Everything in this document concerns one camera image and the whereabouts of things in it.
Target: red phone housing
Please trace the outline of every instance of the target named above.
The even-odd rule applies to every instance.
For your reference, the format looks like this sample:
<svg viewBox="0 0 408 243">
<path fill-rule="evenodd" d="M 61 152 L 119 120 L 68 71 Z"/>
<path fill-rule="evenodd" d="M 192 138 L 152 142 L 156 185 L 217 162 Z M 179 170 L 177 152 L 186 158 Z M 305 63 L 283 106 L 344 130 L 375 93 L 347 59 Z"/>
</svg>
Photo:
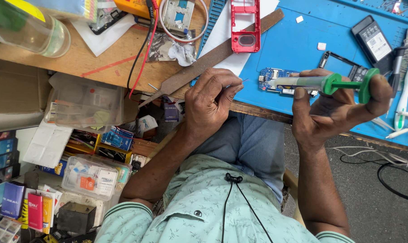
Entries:
<svg viewBox="0 0 408 243">
<path fill-rule="evenodd" d="M 261 19 L 260 19 L 260 0 L 255 0 L 253 6 L 233 6 L 231 0 L 231 46 L 234 52 L 258 52 L 261 49 Z M 238 32 L 233 31 L 235 26 L 235 14 L 254 14 L 255 31 L 246 31 L 242 29 Z"/>
</svg>

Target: green syringe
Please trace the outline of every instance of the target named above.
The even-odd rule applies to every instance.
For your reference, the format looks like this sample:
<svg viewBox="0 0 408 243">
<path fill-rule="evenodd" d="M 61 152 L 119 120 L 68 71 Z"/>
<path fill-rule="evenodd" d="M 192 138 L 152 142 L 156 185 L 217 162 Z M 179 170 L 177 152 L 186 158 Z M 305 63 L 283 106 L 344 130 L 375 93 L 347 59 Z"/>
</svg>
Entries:
<svg viewBox="0 0 408 243">
<path fill-rule="evenodd" d="M 334 73 L 324 77 L 280 77 L 269 80 L 268 84 L 281 90 L 302 87 L 307 91 L 321 91 L 327 95 L 332 95 L 337 89 L 359 90 L 359 102 L 365 104 L 370 99 L 369 81 L 376 74 L 379 74 L 379 69 L 370 69 L 363 82 L 342 82 L 342 76 Z"/>
</svg>

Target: white toothbrush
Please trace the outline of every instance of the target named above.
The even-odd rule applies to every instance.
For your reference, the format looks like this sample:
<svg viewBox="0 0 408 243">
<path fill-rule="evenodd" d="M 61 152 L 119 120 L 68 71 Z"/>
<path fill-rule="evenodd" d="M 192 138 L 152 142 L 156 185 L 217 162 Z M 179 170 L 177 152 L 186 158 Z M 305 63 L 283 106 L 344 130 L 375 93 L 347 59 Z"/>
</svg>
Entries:
<svg viewBox="0 0 408 243">
<path fill-rule="evenodd" d="M 401 99 L 397 105 L 396 112 L 405 112 L 406 106 L 408 104 L 408 70 L 406 71 L 405 80 L 404 80 L 404 89 L 402 91 Z M 396 131 L 401 130 L 404 127 L 405 116 L 396 113 L 395 115 L 395 129 Z"/>
</svg>

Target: light green shirt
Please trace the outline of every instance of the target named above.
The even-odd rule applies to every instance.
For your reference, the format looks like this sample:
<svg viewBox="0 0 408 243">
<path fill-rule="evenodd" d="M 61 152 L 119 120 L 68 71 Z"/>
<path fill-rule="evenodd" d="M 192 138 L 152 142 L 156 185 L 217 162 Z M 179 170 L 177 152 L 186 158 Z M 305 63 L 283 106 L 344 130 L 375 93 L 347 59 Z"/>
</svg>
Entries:
<svg viewBox="0 0 408 243">
<path fill-rule="evenodd" d="M 273 242 L 354 243 L 331 231 L 312 235 L 298 221 L 280 213 L 279 202 L 263 181 L 203 154 L 180 165 L 180 174 L 165 191 L 162 215 L 153 219 L 143 204 L 120 203 L 104 216 L 96 243 L 220 242 L 223 206 L 231 186 L 226 173 L 243 177 L 239 187 Z M 223 241 L 270 242 L 235 184 L 226 204 Z"/>
</svg>

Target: man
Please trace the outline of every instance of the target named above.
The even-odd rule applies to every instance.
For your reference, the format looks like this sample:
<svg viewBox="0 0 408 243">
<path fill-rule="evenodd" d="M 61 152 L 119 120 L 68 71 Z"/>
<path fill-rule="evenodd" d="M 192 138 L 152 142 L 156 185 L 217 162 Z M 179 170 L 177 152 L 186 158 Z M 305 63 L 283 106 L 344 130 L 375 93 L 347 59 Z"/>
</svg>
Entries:
<svg viewBox="0 0 408 243">
<path fill-rule="evenodd" d="M 314 69 L 300 76 L 330 73 Z M 353 242 L 324 142 L 384 114 L 392 94 L 387 80 L 375 75 L 370 101 L 359 105 L 352 90 L 321 94 L 312 105 L 303 88 L 295 90 L 298 206 L 306 228 L 280 213 L 283 124 L 238 113 L 229 116 L 242 88 L 242 80 L 229 70 L 210 68 L 201 75 L 185 94 L 184 124 L 131 177 L 121 203 L 105 214 L 97 243 Z M 153 219 L 151 209 L 161 197 L 166 209 Z"/>
</svg>

